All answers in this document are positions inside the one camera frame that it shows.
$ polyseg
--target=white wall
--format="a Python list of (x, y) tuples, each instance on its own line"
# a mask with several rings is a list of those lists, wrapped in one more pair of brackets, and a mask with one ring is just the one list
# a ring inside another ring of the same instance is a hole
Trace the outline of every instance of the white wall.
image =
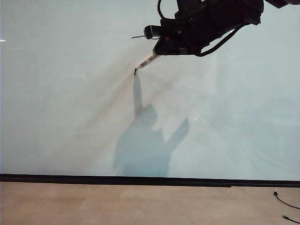
[(156, 4), (1, 1), (2, 173), (300, 180), (300, 7), (134, 78)]

